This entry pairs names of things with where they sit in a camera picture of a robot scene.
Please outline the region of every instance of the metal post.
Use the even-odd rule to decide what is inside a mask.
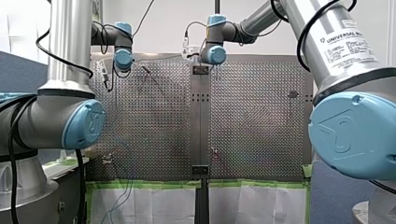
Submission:
[[[201,180],[201,187],[196,190],[195,224],[209,224],[210,75],[207,65],[194,63],[191,70],[192,176]]]
[[[49,51],[71,63],[90,67],[92,0],[52,0]],[[40,91],[93,94],[89,74],[49,57],[48,81]]]
[[[215,0],[215,14],[220,14],[220,0]]]

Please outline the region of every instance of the gray panel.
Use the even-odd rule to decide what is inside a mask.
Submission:
[[[210,177],[301,180],[311,94],[294,57],[234,56],[214,68]]]
[[[111,60],[106,62],[111,71]],[[130,77],[118,78],[111,93],[96,71],[92,85],[107,118],[89,179],[190,179],[191,166],[201,163],[194,154],[199,147],[209,152],[210,178],[302,180],[302,164],[311,162],[306,127],[312,77],[295,57],[232,55],[213,68],[211,85],[203,91],[209,92],[205,99],[211,107],[205,115],[208,148],[191,135],[198,128],[192,126],[198,120],[192,116],[197,111],[191,107],[197,104],[192,95],[198,93],[194,90],[203,93],[201,86],[192,85],[191,65],[180,59],[140,64],[151,73],[135,66]],[[201,112],[196,115],[202,119]],[[107,163],[103,158],[110,154],[113,160]]]
[[[111,93],[95,76],[92,87],[106,109],[96,152],[111,153],[114,166],[95,160],[90,178],[190,179],[190,66],[181,60],[140,64],[150,74],[135,65]]]

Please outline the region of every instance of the black cable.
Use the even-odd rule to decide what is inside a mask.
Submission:
[[[279,22],[277,23],[277,25],[276,25],[271,31],[269,31],[269,32],[267,32],[267,33],[265,33],[265,34],[262,34],[262,35],[260,35],[260,34],[258,34],[258,35],[253,35],[253,34],[248,33],[248,32],[244,29],[244,27],[242,26],[243,23],[241,23],[241,30],[242,30],[242,32],[243,32],[245,35],[248,35],[248,36],[253,37],[253,38],[256,38],[256,37],[263,37],[263,36],[270,35],[271,33],[273,33],[273,32],[279,27],[279,25],[280,25],[281,22],[282,22],[282,20],[279,20]]]
[[[376,185],[377,187],[379,187],[379,188],[381,188],[381,189],[383,189],[383,190],[385,190],[385,191],[387,191],[389,193],[396,194],[396,189],[392,189],[392,188],[390,188],[388,186],[385,186],[385,185],[379,183],[376,180],[369,180],[369,181],[370,181],[370,183]]]
[[[205,25],[203,22],[200,22],[200,21],[192,21],[192,22],[190,22],[189,25],[187,25],[186,31],[184,32],[184,37],[189,37],[189,29],[190,29],[190,27],[191,27],[192,25],[194,25],[194,24],[202,25],[202,26],[204,26],[204,27],[206,28],[206,25]]]
[[[108,47],[109,47],[110,35],[108,34],[106,27],[112,27],[112,28],[122,32],[125,36],[127,36],[129,38],[129,40],[131,41],[131,45],[134,43],[134,41],[132,40],[131,34],[122,30],[120,27],[117,27],[115,25],[110,25],[110,24],[103,25],[102,23],[100,23],[98,21],[94,21],[93,23],[98,24],[101,28],[100,35],[101,35],[102,43],[100,44],[100,50],[101,50],[102,54],[106,54],[108,51]]]
[[[13,224],[19,224],[18,215],[17,215],[17,190],[18,190],[18,171],[17,171],[17,163],[15,160],[14,153],[14,135],[16,133],[16,129],[18,128],[19,121],[27,109],[27,107],[34,102],[36,96],[30,96],[29,98],[21,98],[22,106],[20,111],[14,120],[12,120],[11,128],[8,133],[8,153],[9,160],[11,162],[11,173],[12,173],[12,190],[11,190],[11,217]]]
[[[235,34],[236,34],[236,35],[239,35],[240,42],[239,42],[238,44],[239,44],[239,46],[243,47],[245,41],[244,41],[244,37],[242,36],[242,33],[241,33],[239,27],[236,25],[235,22],[231,22],[231,21],[226,21],[226,22],[230,23],[230,24],[233,26],[233,28],[234,28],[235,31],[236,31]]]
[[[54,58],[54,59],[60,61],[61,63],[65,63],[65,64],[67,64],[67,65],[76,67],[76,68],[78,68],[78,69],[80,69],[80,70],[82,70],[82,71],[84,71],[84,72],[89,73],[89,78],[92,78],[92,77],[93,77],[93,71],[91,71],[89,68],[83,67],[83,66],[78,65],[78,64],[75,64],[75,63],[71,63],[71,62],[69,62],[69,61],[67,61],[67,60],[65,60],[65,59],[63,59],[63,58],[61,58],[61,57],[58,57],[58,56],[56,56],[55,54],[52,54],[49,50],[44,49],[44,48],[40,45],[40,41],[41,41],[42,39],[44,39],[44,38],[45,38],[47,35],[49,35],[49,34],[50,34],[50,29],[48,29],[48,31],[47,31],[46,33],[44,33],[42,36],[40,36],[40,37],[37,39],[37,41],[35,42],[35,44],[37,45],[37,47],[38,47],[39,49],[41,49],[44,53],[48,54],[51,58]]]
[[[112,68],[112,71],[111,71],[111,76],[114,76],[114,73],[115,73],[116,76],[119,77],[119,78],[127,78],[129,75],[131,75],[131,68],[128,70],[128,73],[127,73],[125,76],[121,76],[121,75],[117,72],[116,65],[115,65],[115,63],[114,63],[114,61],[113,61],[113,68]]]
[[[173,59],[173,58],[179,58],[179,57],[181,57],[181,55],[178,54],[178,55],[169,56],[169,57],[165,57],[165,58],[140,59],[140,60],[137,60],[136,62],[140,63],[140,62],[146,62],[146,61],[167,60],[167,59]]]
[[[77,224],[82,224],[84,219],[86,189],[85,189],[84,160],[82,159],[81,150],[76,149],[76,156],[78,161],[78,173],[79,173],[79,204],[78,204]]]
[[[309,20],[309,22],[306,24],[306,26],[304,27],[304,29],[302,30],[302,32],[300,34],[300,37],[299,37],[298,43],[297,43],[297,60],[301,64],[301,66],[308,72],[310,72],[311,70],[309,69],[308,65],[306,65],[306,63],[303,60],[303,56],[302,56],[303,43],[305,42],[306,37],[308,36],[310,29],[315,24],[315,22],[318,19],[320,19],[320,17],[322,16],[323,12],[326,11],[327,9],[329,9],[332,5],[334,5],[335,3],[339,2],[339,1],[340,0],[333,0],[333,1],[329,2],[329,3],[327,3],[321,9],[319,9],[315,13],[315,15],[311,18],[311,20]],[[351,11],[357,4],[358,4],[358,0],[353,0],[352,5],[348,8],[348,11]],[[275,0],[271,0],[271,7],[272,7],[274,13],[281,20],[283,20],[283,21],[286,20],[286,18],[284,18],[282,15],[280,15],[280,13],[276,10]]]
[[[135,31],[134,34],[132,35],[132,39],[134,39],[134,36],[137,34],[137,32],[139,32],[140,27],[142,26],[143,21],[145,20],[146,16],[148,15],[149,9],[151,8],[151,6],[152,6],[153,3],[154,3],[154,0],[151,0],[151,2],[150,2],[149,5],[148,5],[148,9],[146,9],[146,12],[145,12],[145,14],[144,14],[143,17],[142,17],[142,20],[140,20],[140,23],[139,23],[139,25],[137,26],[136,31]]]
[[[287,18],[285,18],[284,16],[282,16],[282,14],[279,13],[279,11],[276,9],[275,6],[275,0],[271,0],[271,8],[274,11],[274,13],[282,20],[285,22],[289,22],[289,20]]]
[[[109,35],[108,35],[108,31],[105,29],[105,26],[97,21],[94,21],[93,23],[98,24],[101,27],[101,31],[100,31],[100,36],[101,36],[101,44],[100,44],[100,51],[102,52],[102,54],[106,54],[108,51],[108,39],[109,39]]]

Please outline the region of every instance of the robotic arm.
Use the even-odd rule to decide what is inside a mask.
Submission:
[[[17,208],[21,223],[57,223],[59,200],[51,199],[57,184],[47,181],[37,150],[84,149],[102,131],[105,112],[89,85],[91,45],[115,46],[114,64],[121,72],[132,65],[131,26],[118,22],[99,29],[91,12],[89,0],[52,0],[47,82],[37,96],[0,94],[0,219],[5,223],[11,223],[10,211],[18,222]],[[42,203],[54,213],[44,206],[31,214]]]
[[[225,41],[252,44],[282,15],[289,19],[318,86],[308,129],[315,151],[344,175],[396,180],[396,97],[370,88],[374,82],[394,80],[396,69],[381,66],[339,1],[268,1],[240,23],[210,16],[201,61],[224,63]]]

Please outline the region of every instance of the metal frame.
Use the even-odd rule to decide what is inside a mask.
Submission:
[[[97,61],[107,56],[93,55],[93,60]],[[176,54],[136,54],[135,60],[155,61],[166,59],[167,61],[180,61]],[[295,63],[294,56],[262,56],[262,55],[229,55],[228,62],[263,62],[263,63]],[[107,71],[111,71],[111,60],[106,62]],[[213,90],[212,90],[212,76],[206,75],[211,71],[216,71],[207,64],[191,63],[190,64],[190,91],[189,96],[186,96],[190,102],[190,157],[191,157],[191,178],[201,180],[201,187],[196,190],[196,219],[195,224],[209,223],[209,197],[208,197],[208,179],[210,179],[210,153],[211,153],[211,123],[213,108]],[[308,164],[312,160],[311,145],[308,138],[307,126],[309,124],[309,116],[312,111],[312,95],[313,95],[313,79],[310,74],[305,74],[304,79],[304,93],[299,92],[300,97],[304,99],[304,153],[303,162]],[[258,178],[257,176],[240,176],[242,178],[256,178],[264,179],[265,176]],[[294,178],[284,176],[272,176],[272,180],[283,181],[302,181],[304,180],[303,169],[301,169],[301,176]]]

